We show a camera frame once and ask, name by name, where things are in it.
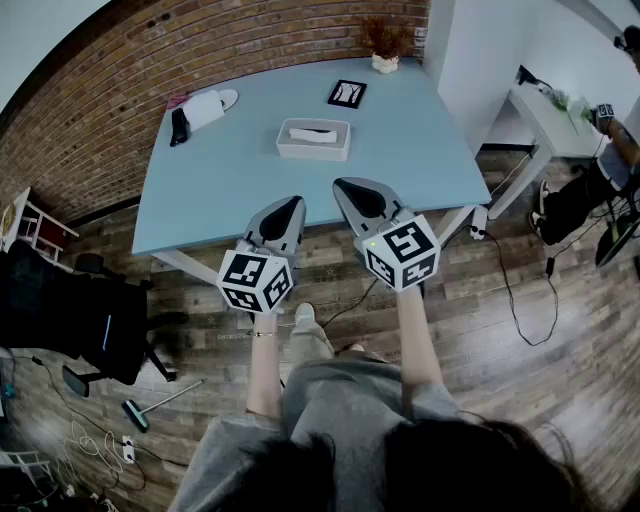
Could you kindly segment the grey shirt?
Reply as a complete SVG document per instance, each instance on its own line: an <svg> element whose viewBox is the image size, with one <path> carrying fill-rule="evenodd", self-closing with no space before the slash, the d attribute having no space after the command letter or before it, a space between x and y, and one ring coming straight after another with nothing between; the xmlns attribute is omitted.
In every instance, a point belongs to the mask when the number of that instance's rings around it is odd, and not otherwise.
<svg viewBox="0 0 640 512"><path fill-rule="evenodd" d="M382 512L387 436L458 412L435 383L404 406L399 368L364 358L296 367L282 406L213 419L169 512Z"/></svg>

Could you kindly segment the beige trousers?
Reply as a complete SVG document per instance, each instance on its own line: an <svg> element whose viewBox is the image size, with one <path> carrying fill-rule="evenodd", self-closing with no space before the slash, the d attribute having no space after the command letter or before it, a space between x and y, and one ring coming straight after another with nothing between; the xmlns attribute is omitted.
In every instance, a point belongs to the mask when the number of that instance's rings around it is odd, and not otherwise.
<svg viewBox="0 0 640 512"><path fill-rule="evenodd" d="M336 351L329 342L324 329L316 322L308 326L294 327L290 335L292 367L306 363L338 359L362 359L379 363L386 360L374 352Z"/></svg>

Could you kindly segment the red box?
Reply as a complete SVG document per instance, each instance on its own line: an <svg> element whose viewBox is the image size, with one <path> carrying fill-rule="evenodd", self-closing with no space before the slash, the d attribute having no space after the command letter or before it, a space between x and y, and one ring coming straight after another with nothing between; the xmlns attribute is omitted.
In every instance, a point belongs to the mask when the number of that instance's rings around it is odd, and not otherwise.
<svg viewBox="0 0 640 512"><path fill-rule="evenodd" d="M38 236L60 248L68 244L66 231L47 218L42 219Z"/></svg>

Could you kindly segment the black desk device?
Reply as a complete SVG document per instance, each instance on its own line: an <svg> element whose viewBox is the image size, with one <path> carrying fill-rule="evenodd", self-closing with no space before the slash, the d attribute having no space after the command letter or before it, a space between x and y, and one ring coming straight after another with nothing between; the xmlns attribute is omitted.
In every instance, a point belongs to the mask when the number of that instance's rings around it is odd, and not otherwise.
<svg viewBox="0 0 640 512"><path fill-rule="evenodd" d="M551 85L549 85L546 81L537 78L523 65L520 65L518 68L518 72L516 74L516 83L518 86L529 84L536 87L538 90L552 89Z"/></svg>

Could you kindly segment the black office chair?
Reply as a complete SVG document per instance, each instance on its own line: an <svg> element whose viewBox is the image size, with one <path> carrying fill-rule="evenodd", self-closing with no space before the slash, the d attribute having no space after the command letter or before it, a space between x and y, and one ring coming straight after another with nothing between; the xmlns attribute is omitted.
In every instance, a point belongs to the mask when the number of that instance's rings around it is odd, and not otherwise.
<svg viewBox="0 0 640 512"><path fill-rule="evenodd" d="M0 251L0 347L43 349L83 359L94 372L62 369L64 382L83 398L95 381L134 384L145 361L151 361L166 381L174 381L175 372L160 361L147 335L182 321L183 314L150 317L150 282L128 283L95 254L79 259L79 273L69 273L22 240Z"/></svg>

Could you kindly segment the white side table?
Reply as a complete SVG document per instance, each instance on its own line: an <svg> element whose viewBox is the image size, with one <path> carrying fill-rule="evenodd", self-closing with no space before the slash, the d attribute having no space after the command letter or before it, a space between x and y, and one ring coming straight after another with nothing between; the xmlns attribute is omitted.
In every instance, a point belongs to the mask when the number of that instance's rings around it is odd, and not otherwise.
<svg viewBox="0 0 640 512"><path fill-rule="evenodd" d="M513 183L488 210L488 219L496 220L532 183L553 158L590 159L605 145L604 136L583 119L573 119L555 107L532 84L515 85L507 99L532 131L533 157Z"/></svg>

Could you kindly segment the orange dried plant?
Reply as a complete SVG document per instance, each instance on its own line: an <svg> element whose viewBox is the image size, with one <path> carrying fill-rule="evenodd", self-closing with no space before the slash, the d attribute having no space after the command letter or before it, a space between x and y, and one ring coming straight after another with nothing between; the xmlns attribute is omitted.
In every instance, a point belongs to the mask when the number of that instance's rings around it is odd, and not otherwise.
<svg viewBox="0 0 640 512"><path fill-rule="evenodd" d="M405 55L413 46L413 28L405 22L389 25L384 17L364 18L360 25L361 46L383 59Z"/></svg>

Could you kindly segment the white rectangular tray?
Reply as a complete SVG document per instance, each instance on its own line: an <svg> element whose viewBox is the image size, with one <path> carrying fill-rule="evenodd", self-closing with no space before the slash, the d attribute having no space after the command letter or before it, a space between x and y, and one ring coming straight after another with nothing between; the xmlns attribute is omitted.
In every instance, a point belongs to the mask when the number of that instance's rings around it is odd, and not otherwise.
<svg viewBox="0 0 640 512"><path fill-rule="evenodd" d="M290 128L335 130L338 140L334 144L313 144L292 140ZM322 161L344 162L347 160L351 143L351 125L339 120L290 118L286 119L276 140L276 147L281 157L294 159L311 159Z"/></svg>

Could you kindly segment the white table leg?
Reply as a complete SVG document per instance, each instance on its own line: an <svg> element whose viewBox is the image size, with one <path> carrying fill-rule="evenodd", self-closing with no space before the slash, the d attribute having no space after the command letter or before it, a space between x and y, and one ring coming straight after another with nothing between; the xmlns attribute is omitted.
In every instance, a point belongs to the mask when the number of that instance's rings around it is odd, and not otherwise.
<svg viewBox="0 0 640 512"><path fill-rule="evenodd" d="M444 217L439 221L434 234L436 235L441 247L445 246L445 243L454 235L457 229L459 229L463 222L474 211L474 206L463 206L459 208L448 209Z"/></svg>
<svg viewBox="0 0 640 512"><path fill-rule="evenodd" d="M215 285L217 282L217 271L207 267L178 249L155 252L152 256L208 284Z"/></svg>

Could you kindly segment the white shelf rack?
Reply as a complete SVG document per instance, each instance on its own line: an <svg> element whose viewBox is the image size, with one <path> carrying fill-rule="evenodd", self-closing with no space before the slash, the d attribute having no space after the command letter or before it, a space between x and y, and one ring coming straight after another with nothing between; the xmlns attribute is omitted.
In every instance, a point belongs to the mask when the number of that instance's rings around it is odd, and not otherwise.
<svg viewBox="0 0 640 512"><path fill-rule="evenodd" d="M23 241L49 263L73 273L60 257L79 234L32 203L30 193L31 188L27 187L0 210L0 251L8 252L14 242Z"/></svg>

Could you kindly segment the person's left forearm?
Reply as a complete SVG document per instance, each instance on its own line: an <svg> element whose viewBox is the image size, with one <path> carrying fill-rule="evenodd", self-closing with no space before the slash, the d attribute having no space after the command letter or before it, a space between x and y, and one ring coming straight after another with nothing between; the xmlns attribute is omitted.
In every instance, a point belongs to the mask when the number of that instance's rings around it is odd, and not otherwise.
<svg viewBox="0 0 640 512"><path fill-rule="evenodd" d="M249 412L272 419L281 417L282 386L279 365L277 314L257 314L252 335L246 405Z"/></svg>

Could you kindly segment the green head broom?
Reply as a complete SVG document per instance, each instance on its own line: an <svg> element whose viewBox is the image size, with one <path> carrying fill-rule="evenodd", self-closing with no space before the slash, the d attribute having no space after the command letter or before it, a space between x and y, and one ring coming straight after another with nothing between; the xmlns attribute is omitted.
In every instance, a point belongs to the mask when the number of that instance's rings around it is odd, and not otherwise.
<svg viewBox="0 0 640 512"><path fill-rule="evenodd" d="M137 403L135 403L133 400L126 400L123 404L122 404L122 408L126 414L126 416L129 418L129 420L134 424L134 426L141 432L141 433L146 433L149 429L149 422L146 418L147 414L151 411L154 411L155 409L158 409L162 406L164 406L165 404L177 399L178 397L181 397L182 395L200 387L201 385L203 385L206 382L205 379L200 379L196 382L194 382L193 384L181 389L180 391L177 391L165 398L163 398L162 400L147 406L147 407L140 407Z"/></svg>

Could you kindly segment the black green chair base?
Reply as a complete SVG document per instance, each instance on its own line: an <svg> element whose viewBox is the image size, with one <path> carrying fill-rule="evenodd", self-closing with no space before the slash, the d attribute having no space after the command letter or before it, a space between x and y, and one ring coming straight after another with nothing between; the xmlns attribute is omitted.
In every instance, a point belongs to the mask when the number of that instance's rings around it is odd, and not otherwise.
<svg viewBox="0 0 640 512"><path fill-rule="evenodd" d="M614 220L600 238L595 257L597 268L606 266L631 240L640 226L640 214L625 214Z"/></svg>

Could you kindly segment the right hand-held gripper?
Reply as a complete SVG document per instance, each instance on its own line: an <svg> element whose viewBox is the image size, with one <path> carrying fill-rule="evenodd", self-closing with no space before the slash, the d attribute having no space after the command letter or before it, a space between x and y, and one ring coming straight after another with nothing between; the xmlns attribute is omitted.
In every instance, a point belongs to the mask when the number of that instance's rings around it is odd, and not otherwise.
<svg viewBox="0 0 640 512"><path fill-rule="evenodd" d="M426 218L392 188L346 177L336 179L332 190L365 267L387 286L402 292L436 273L441 253L437 237Z"/></svg>

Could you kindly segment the black picture frame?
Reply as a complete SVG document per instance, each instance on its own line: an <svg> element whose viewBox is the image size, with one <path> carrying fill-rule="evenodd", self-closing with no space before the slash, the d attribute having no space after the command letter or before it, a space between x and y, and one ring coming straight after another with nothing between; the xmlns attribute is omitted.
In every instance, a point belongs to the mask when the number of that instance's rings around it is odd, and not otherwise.
<svg viewBox="0 0 640 512"><path fill-rule="evenodd" d="M339 80L329 95L329 105L358 109L367 85L361 82Z"/></svg>

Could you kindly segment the person's right forearm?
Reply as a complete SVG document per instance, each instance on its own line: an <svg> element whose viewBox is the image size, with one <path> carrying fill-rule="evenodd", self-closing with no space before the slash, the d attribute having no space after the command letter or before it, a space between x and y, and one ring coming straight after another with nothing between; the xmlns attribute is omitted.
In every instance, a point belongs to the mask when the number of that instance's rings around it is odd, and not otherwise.
<svg viewBox="0 0 640 512"><path fill-rule="evenodd" d="M397 312L402 403L406 416L414 420L413 398L416 390L426 384L442 384L443 377L418 286L397 294Z"/></svg>

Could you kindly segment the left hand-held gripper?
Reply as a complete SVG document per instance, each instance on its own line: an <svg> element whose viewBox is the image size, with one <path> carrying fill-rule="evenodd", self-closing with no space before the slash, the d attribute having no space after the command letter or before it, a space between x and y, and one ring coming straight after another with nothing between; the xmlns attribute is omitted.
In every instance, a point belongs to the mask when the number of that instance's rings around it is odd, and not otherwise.
<svg viewBox="0 0 640 512"><path fill-rule="evenodd" d="M278 309L294 285L305 218L300 196L278 200L251 218L236 247L225 253L216 280L229 307L251 314Z"/></svg>

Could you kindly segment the black pouch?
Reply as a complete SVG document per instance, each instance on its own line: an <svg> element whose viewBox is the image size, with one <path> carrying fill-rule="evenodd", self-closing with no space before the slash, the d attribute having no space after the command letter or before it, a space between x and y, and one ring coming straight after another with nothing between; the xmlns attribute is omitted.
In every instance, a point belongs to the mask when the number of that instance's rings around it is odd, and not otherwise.
<svg viewBox="0 0 640 512"><path fill-rule="evenodd" d="M172 135L170 146L184 144L189 139L189 121L182 108L176 108L171 113Z"/></svg>

